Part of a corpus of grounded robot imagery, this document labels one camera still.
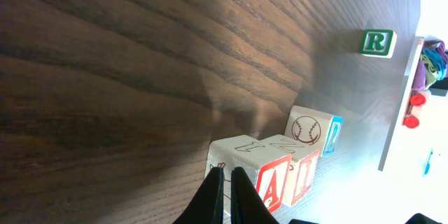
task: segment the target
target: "wooden table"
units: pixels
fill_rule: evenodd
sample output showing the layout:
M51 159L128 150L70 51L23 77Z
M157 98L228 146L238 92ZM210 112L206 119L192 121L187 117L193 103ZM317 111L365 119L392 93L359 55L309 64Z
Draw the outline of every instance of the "wooden table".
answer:
M350 214L335 192L377 169L419 1L0 0L0 223L170 223L210 141L281 134L294 104L345 125L274 216ZM357 53L365 28L392 59Z

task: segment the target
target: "wooden alphabet block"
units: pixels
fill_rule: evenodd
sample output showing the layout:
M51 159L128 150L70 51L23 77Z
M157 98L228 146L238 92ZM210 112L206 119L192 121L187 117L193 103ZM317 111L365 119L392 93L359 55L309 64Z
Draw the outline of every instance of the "wooden alphabet block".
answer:
M315 148L313 151L311 146L280 134L263 139L261 142L293 156L282 199L283 204L292 207L311 190L319 150Z
M212 167L224 168L224 211L230 214L230 178L243 167L269 212L281 206L291 154L249 136L235 136L210 144L205 176Z
M342 129L342 117L314 109L293 106L285 136L319 149L321 157L332 155Z
M391 58L397 43L397 34L389 29L364 30L361 53L368 57Z

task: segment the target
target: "colorful yarn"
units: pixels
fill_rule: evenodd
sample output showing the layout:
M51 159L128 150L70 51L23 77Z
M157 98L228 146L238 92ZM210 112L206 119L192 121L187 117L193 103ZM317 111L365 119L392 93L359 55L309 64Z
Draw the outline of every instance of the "colorful yarn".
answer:
M436 50L423 50L424 55L428 56L429 60L433 63L435 69L438 72L437 80L443 80L447 75L447 63L443 60L442 56Z
M424 63L426 68L426 86L425 90L427 90L438 78L437 70L435 69L435 66L431 62L431 60L428 58L428 56L422 54L420 55L420 60Z
M442 59L445 61L445 63L448 64L448 55L445 52L445 43L441 41L440 44L435 48L435 50L439 53L440 56L442 56Z
M413 91L425 90L426 84L426 67L422 61L419 61L417 65L417 70L414 76L414 82L412 83Z

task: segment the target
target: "red letter a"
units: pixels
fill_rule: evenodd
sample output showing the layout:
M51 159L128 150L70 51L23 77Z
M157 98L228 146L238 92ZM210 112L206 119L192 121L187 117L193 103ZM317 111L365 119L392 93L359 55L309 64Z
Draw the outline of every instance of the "red letter a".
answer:
M266 207L269 207L271 203L275 203L278 201L279 198L277 197L277 175L274 170L271 178L271 183L269 183L269 186L267 187L267 192L265 194L265 198L263 199L263 203L265 203Z

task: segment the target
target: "red cap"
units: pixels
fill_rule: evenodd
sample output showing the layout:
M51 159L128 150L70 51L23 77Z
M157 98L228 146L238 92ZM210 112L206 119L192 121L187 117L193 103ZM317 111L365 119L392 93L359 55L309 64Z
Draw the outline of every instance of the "red cap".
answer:
M420 125L420 121L418 118L411 115L411 116L406 117L403 120L403 124L410 129L415 129L416 127L418 127Z
M416 94L409 101L413 106L421 106L426 103L426 97L422 94Z

